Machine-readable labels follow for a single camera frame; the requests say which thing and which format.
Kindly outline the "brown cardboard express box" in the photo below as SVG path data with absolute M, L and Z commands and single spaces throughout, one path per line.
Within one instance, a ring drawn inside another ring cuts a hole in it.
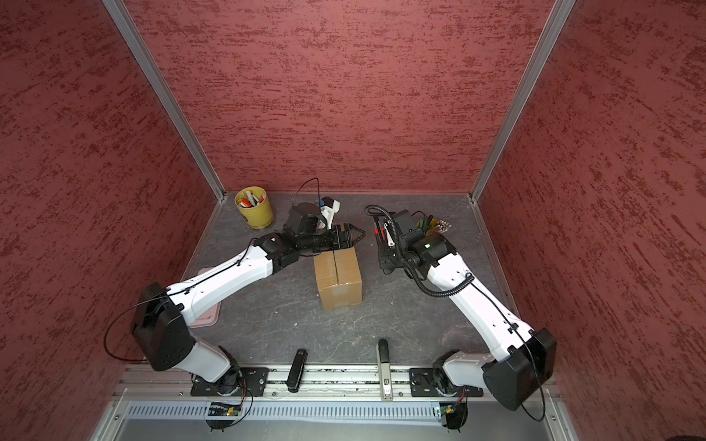
M 362 278 L 353 247 L 317 255 L 314 258 L 314 273 L 325 311 L 362 303 Z

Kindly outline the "red black utility knife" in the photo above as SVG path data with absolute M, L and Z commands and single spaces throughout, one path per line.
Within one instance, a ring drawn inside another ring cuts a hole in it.
M 380 223 L 380 217 L 374 216 L 373 221 L 375 224 L 375 235 L 376 235 L 376 239 L 378 241 L 378 244 L 385 244 L 386 243 L 385 232 L 384 232 L 384 228 L 382 227 L 382 224 Z

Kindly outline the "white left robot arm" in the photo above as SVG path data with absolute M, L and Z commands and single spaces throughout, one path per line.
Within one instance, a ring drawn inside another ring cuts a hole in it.
M 348 222 L 335 224 L 335 214 L 334 207 L 300 203 L 290 208 L 281 231 L 252 239 L 230 260 L 168 287 L 146 287 L 131 333 L 151 368 L 186 371 L 222 396 L 238 391 L 244 380 L 237 361 L 222 347 L 198 340 L 190 325 L 214 305 L 304 255 L 353 248 L 364 231 Z

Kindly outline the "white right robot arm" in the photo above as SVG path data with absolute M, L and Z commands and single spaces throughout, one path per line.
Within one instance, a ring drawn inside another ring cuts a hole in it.
M 430 379 L 437 393 L 485 390 L 515 411 L 542 392 L 555 369 L 553 335 L 534 330 L 511 312 L 474 275 L 450 240 L 432 231 L 430 218 L 417 222 L 408 211 L 391 212 L 374 204 L 365 212 L 376 225 L 382 270 L 400 268 L 428 297 L 451 300 L 487 346 L 485 356 L 460 350 L 440 356 Z

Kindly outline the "coloured pencils bundle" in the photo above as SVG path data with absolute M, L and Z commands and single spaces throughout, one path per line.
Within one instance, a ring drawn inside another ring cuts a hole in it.
M 446 220 L 434 220 L 432 223 L 432 231 L 436 233 L 446 233 L 452 227 Z

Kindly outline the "yellow-green pen holder cup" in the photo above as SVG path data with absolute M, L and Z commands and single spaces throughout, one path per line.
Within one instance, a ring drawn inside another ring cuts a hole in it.
M 274 222 L 268 193 L 262 187 L 246 187 L 235 195 L 235 205 L 249 227 L 261 230 Z

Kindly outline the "pink flat case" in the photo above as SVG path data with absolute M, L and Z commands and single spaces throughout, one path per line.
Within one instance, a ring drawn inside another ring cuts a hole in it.
M 216 325 L 221 314 L 222 303 L 217 303 L 213 307 L 209 308 L 204 312 L 196 321 L 194 321 L 189 327 L 192 329 L 199 329 L 210 327 Z

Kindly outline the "aluminium front rail frame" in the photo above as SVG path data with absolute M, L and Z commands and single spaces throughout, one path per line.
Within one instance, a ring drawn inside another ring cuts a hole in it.
M 375 365 L 308 365 L 298 392 L 288 391 L 286 365 L 271 365 L 256 396 L 233 425 L 211 429 L 210 398 L 190 393 L 189 375 L 127 367 L 94 440 L 576 440 L 555 382 L 525 407 L 508 411 L 488 393 L 466 399 L 459 430 L 443 427 L 445 400 L 415 397 L 408 366 L 392 368 L 393 400 L 380 395 Z

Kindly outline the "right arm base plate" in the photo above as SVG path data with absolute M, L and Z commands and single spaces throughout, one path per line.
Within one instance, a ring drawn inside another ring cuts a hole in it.
M 482 389 L 472 386 L 454 385 L 442 369 L 412 367 L 408 371 L 412 396 L 439 398 L 481 398 Z

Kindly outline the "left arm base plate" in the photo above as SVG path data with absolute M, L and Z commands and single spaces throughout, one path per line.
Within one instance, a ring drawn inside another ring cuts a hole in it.
M 235 400 L 250 392 L 255 397 L 261 397 L 268 383 L 268 374 L 270 369 L 266 367 L 241 367 L 236 377 L 231 376 L 228 380 L 219 380 L 215 383 L 195 376 L 192 378 L 190 395 Z

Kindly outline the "aluminium corner post left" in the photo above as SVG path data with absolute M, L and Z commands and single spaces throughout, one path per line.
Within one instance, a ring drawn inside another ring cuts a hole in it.
M 102 4 L 106 7 L 111 20 L 116 25 L 123 40 L 127 43 L 133 58 L 141 68 L 150 86 L 152 86 L 154 93 L 156 93 L 163 109 L 167 112 L 169 119 L 171 119 L 183 143 L 185 143 L 215 198 L 219 203 L 223 203 L 227 194 L 225 187 L 220 178 L 218 178 L 211 161 L 202 148 L 202 144 L 167 84 L 167 80 L 165 80 L 156 60 L 154 60 L 154 56 L 139 33 L 125 3 L 118 0 L 103 0 Z

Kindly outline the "aluminium corner post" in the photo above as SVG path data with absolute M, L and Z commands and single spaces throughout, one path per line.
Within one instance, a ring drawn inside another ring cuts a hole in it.
M 183 143 L 185 143 L 215 198 L 219 203 L 223 203 L 227 194 L 225 187 L 220 178 L 218 178 L 211 161 L 202 148 L 202 144 L 167 84 L 167 80 L 165 80 L 156 60 L 154 60 L 154 56 L 139 33 L 125 3 L 118 0 L 103 0 L 102 4 L 106 7 L 111 20 L 116 25 L 123 40 L 127 43 L 133 58 L 141 68 L 150 86 L 152 86 L 154 93 L 156 93 L 163 109 L 167 112 L 169 119 L 171 119 Z
M 575 0 L 556 0 L 553 3 L 489 154 L 470 192 L 469 198 L 472 204 L 477 204 L 480 201 L 574 6 Z

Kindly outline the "aluminium corner post right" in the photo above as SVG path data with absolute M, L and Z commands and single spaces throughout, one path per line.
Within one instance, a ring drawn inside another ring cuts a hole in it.
M 489 154 L 470 192 L 469 198 L 472 204 L 477 204 L 480 201 L 574 6 L 575 0 L 556 0 L 553 3 Z

